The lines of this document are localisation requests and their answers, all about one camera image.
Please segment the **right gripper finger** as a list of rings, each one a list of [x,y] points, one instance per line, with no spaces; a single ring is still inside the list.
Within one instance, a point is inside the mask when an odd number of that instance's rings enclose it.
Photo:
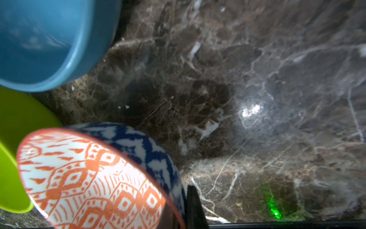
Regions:
[[[210,229],[195,186],[188,185],[186,202],[186,228]]]

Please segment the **orange geometric bowl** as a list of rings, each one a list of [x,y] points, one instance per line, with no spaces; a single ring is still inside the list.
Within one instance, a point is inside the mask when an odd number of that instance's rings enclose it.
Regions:
[[[184,229],[177,166],[150,136],[118,123],[44,128],[17,150],[30,200],[56,229]]]

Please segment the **blue-grey bowl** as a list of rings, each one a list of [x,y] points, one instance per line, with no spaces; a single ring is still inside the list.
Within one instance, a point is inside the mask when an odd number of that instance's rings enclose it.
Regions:
[[[92,70],[108,51],[121,1],[1,1],[1,85],[42,92]]]

